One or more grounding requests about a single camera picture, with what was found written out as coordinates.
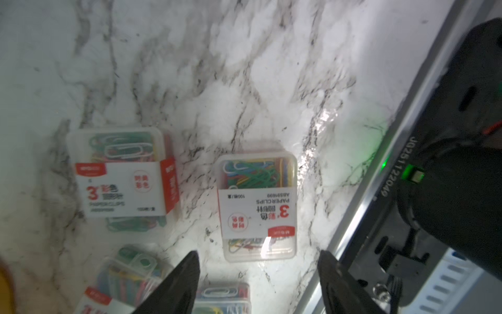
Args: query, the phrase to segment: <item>plastic box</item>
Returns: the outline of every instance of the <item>plastic box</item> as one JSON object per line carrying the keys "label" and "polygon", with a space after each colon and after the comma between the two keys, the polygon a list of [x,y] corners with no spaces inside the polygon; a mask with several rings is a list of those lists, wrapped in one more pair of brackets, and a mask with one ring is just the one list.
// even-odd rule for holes
{"label": "plastic box", "polygon": [[251,314],[249,286],[203,287],[197,291],[192,314]]}
{"label": "plastic box", "polygon": [[293,154],[223,155],[215,167],[227,261],[295,256],[297,161]]}
{"label": "plastic box", "polygon": [[93,287],[87,287],[73,314],[131,314],[134,306],[125,304]]}
{"label": "plastic box", "polygon": [[117,301],[139,306],[164,280],[170,267],[132,246],[121,248],[115,258],[106,258],[95,288]]}
{"label": "plastic box", "polygon": [[[152,163],[167,159],[172,159],[174,164],[169,136],[154,127],[80,129],[69,133],[66,143],[71,161],[76,165],[124,162]],[[156,165],[154,167],[155,175],[160,176],[161,168]],[[75,171],[78,180],[77,166],[75,166]],[[86,191],[85,186],[81,185],[79,184],[80,198],[82,202],[88,201],[86,193],[89,191]],[[112,243],[161,241],[174,229],[179,218],[178,187],[177,183],[174,185],[177,198],[173,199],[173,209],[166,215],[90,218],[86,212],[87,221],[93,226],[93,234],[101,241],[104,239]],[[163,197],[162,191],[157,191],[157,194],[154,195],[155,199],[162,198],[162,203],[165,203]]]}

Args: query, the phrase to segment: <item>red wire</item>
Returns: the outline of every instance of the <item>red wire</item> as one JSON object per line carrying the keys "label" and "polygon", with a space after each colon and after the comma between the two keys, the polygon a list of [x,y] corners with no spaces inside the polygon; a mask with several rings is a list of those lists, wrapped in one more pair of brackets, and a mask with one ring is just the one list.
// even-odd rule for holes
{"label": "red wire", "polygon": [[501,127],[502,127],[502,120],[495,123],[491,127],[484,129],[483,132],[481,132],[481,133],[483,133],[483,135],[490,135],[491,133],[495,132],[496,130],[500,129]]}

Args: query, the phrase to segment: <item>colorful paper clips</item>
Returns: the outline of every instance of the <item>colorful paper clips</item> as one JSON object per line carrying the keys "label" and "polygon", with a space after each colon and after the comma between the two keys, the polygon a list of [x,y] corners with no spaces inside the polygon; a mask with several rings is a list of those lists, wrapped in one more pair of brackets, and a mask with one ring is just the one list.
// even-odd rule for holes
{"label": "colorful paper clips", "polygon": [[93,162],[154,161],[152,136],[146,132],[100,134],[89,140]]}
{"label": "colorful paper clips", "polygon": [[249,314],[249,286],[238,283],[228,286],[203,287],[197,291],[193,314]]}
{"label": "colorful paper clips", "polygon": [[[223,163],[223,172],[226,175],[226,188],[269,188],[284,187],[289,185],[288,163],[284,158],[267,158],[261,160],[233,160]],[[268,245],[268,250],[279,239],[265,238],[231,239],[228,241],[228,251],[236,253],[241,249],[262,249]]]}
{"label": "colorful paper clips", "polygon": [[165,270],[154,257],[127,246],[114,259],[108,259],[98,276],[97,288],[114,299],[138,306],[164,276]]}
{"label": "colorful paper clips", "polygon": [[[154,142],[148,132],[98,134],[89,140],[89,146],[93,150],[91,162],[156,161]],[[106,219],[106,227],[112,232],[146,232],[166,223],[165,216]]]}

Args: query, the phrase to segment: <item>red label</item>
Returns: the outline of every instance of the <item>red label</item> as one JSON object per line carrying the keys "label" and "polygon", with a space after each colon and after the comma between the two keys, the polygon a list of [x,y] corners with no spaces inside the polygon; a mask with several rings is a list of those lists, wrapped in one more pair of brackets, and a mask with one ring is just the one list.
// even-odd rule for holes
{"label": "red label", "polygon": [[247,285],[240,285],[239,286],[239,297],[249,297],[249,292]]}
{"label": "red label", "polygon": [[99,177],[106,174],[105,163],[77,163],[77,174],[84,177]]}
{"label": "red label", "polygon": [[269,229],[269,237],[281,238],[292,237],[295,235],[295,227],[291,226],[278,226]]}
{"label": "red label", "polygon": [[166,213],[169,213],[174,209],[174,206],[180,200],[174,157],[161,161],[160,171],[162,175],[162,185],[164,186],[164,201],[166,202]]}
{"label": "red label", "polygon": [[111,297],[91,287],[87,287],[87,289],[85,290],[85,295],[99,304],[108,305],[111,302]]}

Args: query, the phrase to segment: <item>orange object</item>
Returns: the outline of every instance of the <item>orange object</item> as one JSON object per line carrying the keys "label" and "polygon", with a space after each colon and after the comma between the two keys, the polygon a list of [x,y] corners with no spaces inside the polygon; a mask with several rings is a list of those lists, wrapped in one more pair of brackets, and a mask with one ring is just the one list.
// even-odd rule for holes
{"label": "orange object", "polygon": [[0,264],[0,313],[15,314],[14,289],[11,277],[7,270]]}

